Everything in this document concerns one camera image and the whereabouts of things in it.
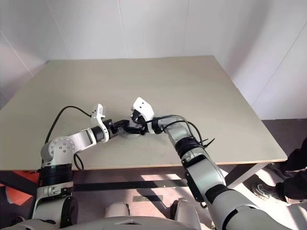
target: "table top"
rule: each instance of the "table top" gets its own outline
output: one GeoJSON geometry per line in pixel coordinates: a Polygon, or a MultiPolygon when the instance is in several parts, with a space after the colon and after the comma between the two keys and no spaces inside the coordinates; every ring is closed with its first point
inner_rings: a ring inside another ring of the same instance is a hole
{"type": "MultiPolygon", "coordinates": [[[[0,110],[0,169],[40,168],[40,149],[58,112],[75,105],[105,119],[131,115],[135,99],[157,116],[181,115],[203,138],[215,138],[207,152],[217,164],[284,161],[286,155],[213,56],[150,59],[53,60],[0,110]]],[[[92,127],[68,109],[51,138],[92,127]]],[[[85,169],[181,165],[166,134],[115,137],[81,152],[85,169]]]]}

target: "beige table surface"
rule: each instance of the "beige table surface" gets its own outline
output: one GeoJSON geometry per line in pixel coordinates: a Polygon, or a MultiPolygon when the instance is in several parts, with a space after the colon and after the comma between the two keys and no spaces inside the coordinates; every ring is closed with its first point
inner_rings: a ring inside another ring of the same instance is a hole
{"type": "MultiPolygon", "coordinates": [[[[286,155],[213,56],[153,59],[54,60],[0,110],[0,169],[40,168],[40,149],[56,115],[75,105],[106,119],[128,118],[140,96],[156,115],[182,115],[203,138],[217,164],[284,161],[286,155]]],[[[92,127],[68,109],[51,138],[92,127]]],[[[86,169],[180,165],[166,134],[116,137],[80,153],[86,169]]]]}

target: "floor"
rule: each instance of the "floor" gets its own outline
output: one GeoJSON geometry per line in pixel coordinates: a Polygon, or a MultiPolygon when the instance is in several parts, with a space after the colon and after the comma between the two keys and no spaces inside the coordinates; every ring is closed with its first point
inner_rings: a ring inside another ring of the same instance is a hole
{"type": "MultiPolygon", "coordinates": [[[[299,148],[303,139],[307,136],[307,119],[270,120],[263,122],[287,155],[295,148],[299,148]]],[[[222,166],[221,169],[226,175],[233,167],[233,165],[226,165],[222,166]]],[[[167,180],[179,179],[182,177],[182,173],[183,169],[181,167],[86,171],[76,172],[74,182],[77,184],[167,180]]],[[[246,183],[238,185],[235,189],[244,194],[281,224],[293,230],[306,230],[307,203],[287,207],[284,204],[263,201],[254,196],[248,189],[249,183],[259,179],[270,185],[281,181],[278,176],[264,169],[259,171],[249,181],[246,181],[246,183]]],[[[194,202],[201,222],[205,226],[211,227],[211,218],[208,209],[201,208],[199,203],[194,201],[187,187],[75,192],[74,196],[79,202],[79,223],[103,217],[106,207],[117,201],[128,203],[131,215],[169,218],[171,204],[174,200],[184,197],[194,202]]],[[[31,201],[29,200],[22,206],[10,205],[6,200],[4,188],[0,188],[0,228],[8,226],[11,219],[16,215],[27,216],[30,203],[31,201]]]]}

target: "wooden table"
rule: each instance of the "wooden table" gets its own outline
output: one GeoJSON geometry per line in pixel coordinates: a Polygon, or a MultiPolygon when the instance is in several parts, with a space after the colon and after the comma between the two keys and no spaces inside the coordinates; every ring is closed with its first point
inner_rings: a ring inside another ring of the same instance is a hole
{"type": "MultiPolygon", "coordinates": [[[[217,164],[248,164],[230,173],[233,184],[269,162],[286,159],[213,56],[53,60],[0,110],[0,169],[38,169],[40,149],[63,107],[90,112],[100,103],[106,119],[117,121],[131,115],[138,96],[156,115],[184,116],[203,138],[215,138],[207,151],[217,164]]],[[[84,114],[68,109],[51,138],[91,126],[84,114]]],[[[88,170],[181,165],[165,134],[116,137],[79,155],[88,170]]]]}

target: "orange object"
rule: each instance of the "orange object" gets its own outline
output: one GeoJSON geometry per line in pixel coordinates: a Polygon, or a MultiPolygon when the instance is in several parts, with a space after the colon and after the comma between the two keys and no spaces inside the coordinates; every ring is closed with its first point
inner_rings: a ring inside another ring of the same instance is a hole
{"type": "MultiPolygon", "coordinates": [[[[39,177],[39,173],[34,171],[13,171],[13,172],[30,181],[33,181],[34,183],[37,183],[39,177]]],[[[24,202],[30,199],[30,197],[32,197],[27,193],[21,192],[11,187],[6,187],[5,190],[6,190],[6,197],[10,204],[22,205],[24,202]]]]}

